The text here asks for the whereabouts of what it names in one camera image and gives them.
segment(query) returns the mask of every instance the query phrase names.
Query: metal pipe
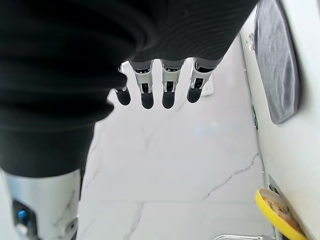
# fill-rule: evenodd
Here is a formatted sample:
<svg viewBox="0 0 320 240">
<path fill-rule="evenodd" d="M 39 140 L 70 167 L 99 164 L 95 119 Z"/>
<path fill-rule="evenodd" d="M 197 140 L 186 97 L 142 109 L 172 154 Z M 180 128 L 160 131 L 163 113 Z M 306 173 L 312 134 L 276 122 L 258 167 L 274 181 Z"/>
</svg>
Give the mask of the metal pipe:
<svg viewBox="0 0 320 240">
<path fill-rule="evenodd" d="M 213 240 L 263 240 L 263 236 L 244 236 L 244 235 L 232 235 L 232 234 L 223 234 L 215 237 Z"/>
</svg>

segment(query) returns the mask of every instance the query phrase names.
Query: yellow plate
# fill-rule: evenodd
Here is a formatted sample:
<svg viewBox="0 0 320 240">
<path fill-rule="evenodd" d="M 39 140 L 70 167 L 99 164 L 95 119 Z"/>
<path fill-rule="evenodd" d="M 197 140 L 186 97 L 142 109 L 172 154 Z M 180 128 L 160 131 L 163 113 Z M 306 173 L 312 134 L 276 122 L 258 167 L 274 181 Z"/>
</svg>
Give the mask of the yellow plate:
<svg viewBox="0 0 320 240">
<path fill-rule="evenodd" d="M 307 240 L 281 196 L 268 189 L 255 193 L 255 202 L 270 223 L 290 240 Z"/>
</svg>

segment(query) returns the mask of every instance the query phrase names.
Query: blue light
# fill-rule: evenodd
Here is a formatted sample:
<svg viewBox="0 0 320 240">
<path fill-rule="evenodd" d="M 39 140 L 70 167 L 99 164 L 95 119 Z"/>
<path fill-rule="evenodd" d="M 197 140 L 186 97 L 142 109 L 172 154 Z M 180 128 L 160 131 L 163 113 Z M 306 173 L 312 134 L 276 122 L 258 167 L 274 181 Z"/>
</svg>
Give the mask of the blue light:
<svg viewBox="0 0 320 240">
<path fill-rule="evenodd" d="M 28 213 L 25 210 L 20 210 L 18 212 L 18 219 L 21 223 L 27 223 L 28 221 Z"/>
</svg>

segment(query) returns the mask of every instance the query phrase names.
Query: robotic finger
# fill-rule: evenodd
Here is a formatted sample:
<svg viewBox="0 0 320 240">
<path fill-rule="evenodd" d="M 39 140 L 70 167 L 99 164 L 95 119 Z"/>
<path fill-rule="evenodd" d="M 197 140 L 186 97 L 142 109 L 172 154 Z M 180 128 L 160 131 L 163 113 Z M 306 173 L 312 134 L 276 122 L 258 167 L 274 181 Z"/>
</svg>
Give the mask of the robotic finger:
<svg viewBox="0 0 320 240">
<path fill-rule="evenodd" d="M 123 67 L 120 66 L 118 68 L 118 71 L 120 73 L 124 73 Z M 124 105 L 124 106 L 129 105 L 129 103 L 131 102 L 131 96 L 130 96 L 130 92 L 129 92 L 129 89 L 128 89 L 127 85 L 125 85 L 124 87 L 115 88 L 114 91 L 116 93 L 116 97 L 118 98 L 119 102 L 122 105 Z"/>
<path fill-rule="evenodd" d="M 180 71 L 184 60 L 180 61 L 162 61 L 162 105 L 170 109 L 175 103 L 175 92 L 179 82 Z"/>
<path fill-rule="evenodd" d="M 152 64 L 153 60 L 145 62 L 130 61 L 133 68 L 136 83 L 141 93 L 141 103 L 145 109 L 151 109 L 154 105 Z"/>
<path fill-rule="evenodd" d="M 190 103 L 195 103 L 199 100 L 204 85 L 221 61 L 222 58 L 218 60 L 206 60 L 195 57 L 193 59 L 190 86 L 187 93 L 187 99 Z"/>
</svg>

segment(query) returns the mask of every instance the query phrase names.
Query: robotic hand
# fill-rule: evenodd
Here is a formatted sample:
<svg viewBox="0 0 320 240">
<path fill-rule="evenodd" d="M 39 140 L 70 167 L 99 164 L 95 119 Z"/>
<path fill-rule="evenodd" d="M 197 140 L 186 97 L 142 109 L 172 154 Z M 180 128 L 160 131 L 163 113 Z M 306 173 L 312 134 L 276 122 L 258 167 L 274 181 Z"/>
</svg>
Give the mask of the robotic hand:
<svg viewBox="0 0 320 240">
<path fill-rule="evenodd" d="M 199 100 L 204 85 L 221 60 L 222 58 L 219 60 L 193 58 L 190 86 L 187 93 L 187 99 L 190 103 L 195 103 Z M 175 103 L 175 92 L 184 61 L 184 59 L 179 61 L 161 60 L 163 85 L 162 105 L 166 109 L 172 108 Z M 145 62 L 130 61 L 130 65 L 134 71 L 136 82 L 141 93 L 142 106 L 150 109 L 154 105 L 152 79 L 153 60 Z M 121 104 L 126 106 L 130 103 L 131 97 L 127 86 L 122 88 L 122 90 L 115 89 L 115 92 Z"/>
<path fill-rule="evenodd" d="M 113 110 L 129 61 L 146 109 L 154 59 L 170 109 L 184 60 L 195 103 L 257 0 L 12 1 L 0 3 L 0 167 L 16 232 L 75 240 L 95 122 Z"/>
</svg>

